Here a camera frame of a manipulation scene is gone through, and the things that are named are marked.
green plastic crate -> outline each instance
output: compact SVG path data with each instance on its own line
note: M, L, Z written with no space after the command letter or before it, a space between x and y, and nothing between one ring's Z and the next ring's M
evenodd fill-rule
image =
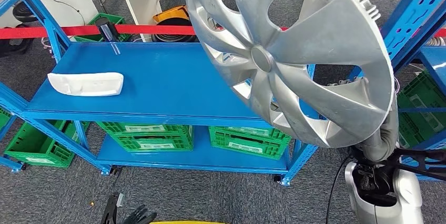
M280 159L291 140L291 136L277 129L251 130L211 126L209 133L211 145L214 147L275 160Z
M6 125L11 116L12 115L8 111L0 107L0 129Z
M188 126L185 134L177 135L144 135L144 136L112 136L128 152L160 152L190 151L193 149L194 132Z
M106 17L111 23L114 23L114 24L125 24L125 20L121 16L99 13L88 23L88 25L94 25L95 21L101 17ZM119 41L121 41L121 42L127 41L130 37L131 37L131 34L120 34ZM102 35L75 36L74 39L76 39L76 41L78 41L78 42L102 42L102 41L104 41L104 38L102 37Z
M147 136L153 134L176 136L186 135L189 132L188 125L154 125L142 123L114 123L108 121L97 121L96 123L110 136Z
M428 72L420 73L398 94L400 108L446 107L446 97ZM404 147L418 143L446 128L446 113L400 113L400 142Z
M64 120L49 121L68 137L79 142L73 122ZM89 123L82 122L84 129ZM55 140L40 132L28 123L24 123L13 140L6 147L5 154L31 165L67 168L73 160L74 153Z

yellow object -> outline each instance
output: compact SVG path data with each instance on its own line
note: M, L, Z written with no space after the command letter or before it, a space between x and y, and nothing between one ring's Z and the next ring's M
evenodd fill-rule
M193 220L179 220L179 221L157 221L153 224L228 224L219 222L207 222L207 221L193 221Z
M185 5L183 5L183 6L171 8L171 9L161 12L157 15L154 15L153 19L157 23L160 23L166 19L175 18L175 17L189 20L189 15L187 14L187 7Z

floor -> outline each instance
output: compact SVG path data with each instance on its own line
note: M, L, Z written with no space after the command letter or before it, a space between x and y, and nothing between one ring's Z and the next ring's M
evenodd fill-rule
M183 0L163 0L163 9ZM225 0L234 7L232 0ZM276 0L270 18L289 26L297 19L302 0ZM376 0L383 17L381 26L397 5L396 0ZM110 13L131 16L124 0L107 0ZM24 54L0 58L0 80L26 99L54 66L40 40ZM335 82L345 67L317 67L316 81ZM402 86L418 69L405 69L397 77ZM19 128L17 121L0 142L3 150ZM95 124L87 131L90 148L97 152L105 133ZM329 190L345 157L344 149L319 149L291 182L282 187L271 175L193 170L124 167L120 176L101 176L81 158L68 169L29 166L17 174L0 167L0 223L99 223L105 204L114 191L125 195L118 209L118 223L142 203L158 213L157 220L207 220L230 223L324 223ZM420 182L426 224L446 223L446 184ZM357 223L350 211L345 181L341 176L333 196L329 223Z

red barrier tape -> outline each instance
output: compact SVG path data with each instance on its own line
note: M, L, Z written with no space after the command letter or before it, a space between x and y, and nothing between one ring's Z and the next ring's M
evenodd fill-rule
M195 35L194 29L191 26L155 26L155 25L131 25L119 24L116 25L119 33L123 34L176 34L176 35ZM88 26L74 26L63 27L62 30L67 36L86 36L100 34L99 30L94 25ZM0 39L11 38L39 38L47 37L44 27L29 27L29 28L0 28ZM441 29L436 33L435 37L446 37L446 28Z

silver hubcap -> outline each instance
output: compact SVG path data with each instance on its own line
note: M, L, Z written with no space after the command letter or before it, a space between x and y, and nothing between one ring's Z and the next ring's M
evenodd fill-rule
M369 0L319 0L282 31L268 18L273 0L186 0L189 16L210 60L233 91L272 126L310 144L359 143L384 121L393 98L393 72ZM209 26L212 18L224 29ZM309 64L357 65L364 78L321 86ZM274 101L279 109L271 109ZM307 117L301 101L326 120Z

